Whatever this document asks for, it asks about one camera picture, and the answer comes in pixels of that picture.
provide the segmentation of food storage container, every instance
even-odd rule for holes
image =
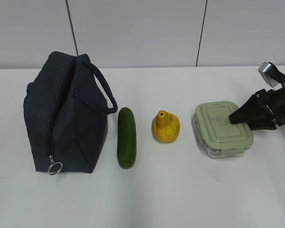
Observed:
[[[239,156],[253,143],[253,134],[247,123],[231,124],[229,115],[238,109],[230,101],[200,104],[194,120],[199,140],[209,156],[214,158]]]

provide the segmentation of white table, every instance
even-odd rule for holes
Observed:
[[[254,131],[243,156],[221,159],[197,146],[191,126],[198,104],[241,106],[269,89],[257,68],[103,69],[119,108],[135,115],[135,166],[118,166],[112,114],[94,173],[56,176],[35,172],[23,120],[39,70],[0,70],[0,228],[285,228],[285,126]],[[152,137],[161,109],[180,119],[174,143]]]

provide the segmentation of bag handle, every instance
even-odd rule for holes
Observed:
[[[116,113],[118,110],[118,106],[117,103],[113,97],[112,91],[110,89],[110,86],[108,85],[107,81],[105,80],[105,77],[103,76],[103,74],[100,72],[100,70],[93,65],[92,63],[83,60],[83,64],[88,67],[92,73],[95,75],[95,77],[97,78],[97,80],[99,81],[99,83],[101,84],[102,88],[104,89],[105,93],[108,95],[113,107],[112,108],[108,108],[107,106],[101,106],[101,105],[97,105],[98,108],[100,108],[104,113],[106,114],[112,114],[112,113]]]

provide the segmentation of cucumber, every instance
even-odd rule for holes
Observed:
[[[124,107],[118,114],[117,160],[120,167],[131,168],[136,159],[136,126],[133,112]]]

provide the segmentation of pear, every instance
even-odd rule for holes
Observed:
[[[153,137],[161,143],[175,141],[180,133],[181,125],[178,117],[161,110],[152,121]]]

